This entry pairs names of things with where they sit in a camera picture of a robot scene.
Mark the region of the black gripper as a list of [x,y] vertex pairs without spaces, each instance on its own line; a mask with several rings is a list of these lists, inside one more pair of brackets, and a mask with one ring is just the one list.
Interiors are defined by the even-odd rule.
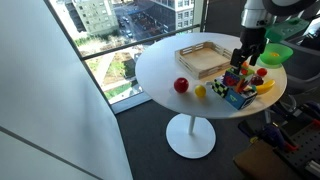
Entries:
[[243,28],[240,33],[241,47],[234,49],[230,61],[233,72],[238,74],[240,72],[242,57],[249,57],[250,65],[255,66],[259,55],[263,53],[266,44],[265,28]]

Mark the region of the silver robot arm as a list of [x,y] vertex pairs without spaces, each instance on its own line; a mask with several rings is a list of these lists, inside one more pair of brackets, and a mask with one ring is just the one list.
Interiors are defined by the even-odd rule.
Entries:
[[244,61],[250,58],[254,66],[264,52],[268,40],[280,42],[309,25],[307,20],[295,17],[276,23],[277,17],[289,17],[303,12],[318,0],[247,0],[241,14],[242,46],[234,49],[230,61],[232,71],[240,73]]

